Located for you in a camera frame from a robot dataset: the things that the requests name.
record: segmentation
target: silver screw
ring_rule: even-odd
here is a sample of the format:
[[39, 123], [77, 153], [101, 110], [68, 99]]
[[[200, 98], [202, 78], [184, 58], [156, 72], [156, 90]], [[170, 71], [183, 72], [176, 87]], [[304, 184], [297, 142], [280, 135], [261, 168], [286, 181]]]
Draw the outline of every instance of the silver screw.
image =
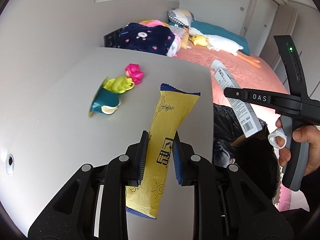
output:
[[85, 164], [81, 167], [82, 171], [89, 171], [91, 169], [91, 166], [89, 164]]
[[191, 160], [193, 160], [194, 162], [198, 162], [199, 160], [201, 160], [201, 157], [199, 155], [192, 155]]
[[234, 165], [234, 164], [231, 164], [230, 166], [229, 166], [229, 170], [231, 170], [231, 171], [238, 171], [238, 166], [237, 165]]
[[119, 161], [121, 161], [121, 162], [126, 162], [127, 160], [129, 160], [129, 156], [128, 155], [121, 155], [119, 157]]

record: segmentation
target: barcode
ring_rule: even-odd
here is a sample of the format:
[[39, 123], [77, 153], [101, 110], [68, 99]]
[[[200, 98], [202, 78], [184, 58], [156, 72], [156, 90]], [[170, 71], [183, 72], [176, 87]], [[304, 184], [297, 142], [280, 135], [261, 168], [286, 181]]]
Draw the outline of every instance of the barcode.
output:
[[246, 123], [243, 125], [243, 128], [244, 128], [244, 132], [250, 131], [250, 130], [253, 128], [253, 126], [252, 126], [252, 124], [251, 124], [251, 121], [246, 122]]

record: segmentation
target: bunny print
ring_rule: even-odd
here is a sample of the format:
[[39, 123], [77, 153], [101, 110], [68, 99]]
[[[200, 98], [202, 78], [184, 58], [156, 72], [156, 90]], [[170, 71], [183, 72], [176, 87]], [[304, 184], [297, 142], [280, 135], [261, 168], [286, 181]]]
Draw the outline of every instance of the bunny print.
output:
[[148, 34], [146, 34], [146, 33], [138, 33], [137, 39], [139, 39], [141, 37], [145, 41], [147, 36], [148, 36]]

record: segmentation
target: human hand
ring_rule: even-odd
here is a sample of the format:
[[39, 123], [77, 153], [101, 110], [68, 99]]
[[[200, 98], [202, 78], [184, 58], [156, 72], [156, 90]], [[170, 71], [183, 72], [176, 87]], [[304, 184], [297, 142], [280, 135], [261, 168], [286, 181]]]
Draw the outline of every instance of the human hand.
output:
[[[282, 127], [280, 118], [276, 121], [276, 127]], [[296, 142], [310, 143], [309, 158], [303, 176], [313, 173], [320, 167], [320, 131], [315, 125], [306, 125], [293, 131], [292, 139]], [[276, 141], [280, 147], [284, 145], [284, 139], [277, 136]], [[279, 164], [285, 166], [291, 158], [290, 150], [283, 148], [279, 150]]]

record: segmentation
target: snack package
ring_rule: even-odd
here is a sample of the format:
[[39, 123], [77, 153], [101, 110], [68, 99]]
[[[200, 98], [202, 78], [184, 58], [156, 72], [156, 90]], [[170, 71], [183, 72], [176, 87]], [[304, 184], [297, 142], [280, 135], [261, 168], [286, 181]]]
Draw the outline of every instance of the snack package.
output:
[[160, 94], [149, 132], [143, 181], [139, 187], [126, 187], [127, 212], [151, 219], [157, 218], [174, 135], [200, 96], [167, 84], [161, 84]]

